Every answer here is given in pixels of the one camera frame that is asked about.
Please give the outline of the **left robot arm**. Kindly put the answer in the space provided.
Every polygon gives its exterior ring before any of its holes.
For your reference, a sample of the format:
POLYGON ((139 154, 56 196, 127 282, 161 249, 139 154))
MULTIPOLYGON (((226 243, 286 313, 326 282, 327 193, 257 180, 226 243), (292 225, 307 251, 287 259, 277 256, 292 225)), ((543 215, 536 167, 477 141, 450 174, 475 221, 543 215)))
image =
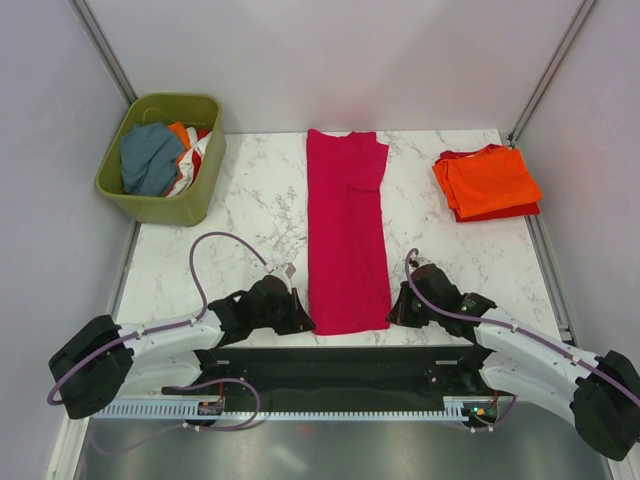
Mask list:
POLYGON ((47 402, 83 419, 123 396, 190 387, 208 393, 220 378, 213 350, 244 341, 258 329, 284 336, 314 328, 297 290, 273 275, 173 319, 117 324, 101 315, 51 357, 54 385, 47 402))

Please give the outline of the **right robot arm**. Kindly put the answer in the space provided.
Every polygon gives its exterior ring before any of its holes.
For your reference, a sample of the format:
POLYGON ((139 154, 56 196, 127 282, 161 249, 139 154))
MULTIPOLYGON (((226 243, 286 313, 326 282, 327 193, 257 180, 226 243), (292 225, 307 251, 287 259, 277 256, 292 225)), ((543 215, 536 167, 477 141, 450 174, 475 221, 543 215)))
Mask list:
POLYGON ((593 450, 624 460, 639 441, 639 374, 624 355, 581 350, 522 324, 492 300, 461 293, 434 264, 409 259, 388 316, 420 329, 431 323, 472 345, 458 368, 467 392, 487 387, 533 403, 572 425, 593 450))

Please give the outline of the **magenta t shirt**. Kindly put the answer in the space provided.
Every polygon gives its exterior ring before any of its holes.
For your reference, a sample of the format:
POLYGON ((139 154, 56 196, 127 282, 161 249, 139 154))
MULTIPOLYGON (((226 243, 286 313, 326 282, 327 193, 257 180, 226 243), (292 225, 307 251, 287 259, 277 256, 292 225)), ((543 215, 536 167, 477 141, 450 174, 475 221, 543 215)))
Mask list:
POLYGON ((319 336, 389 327, 381 208, 388 150, 374 132, 307 133, 309 306, 319 336))

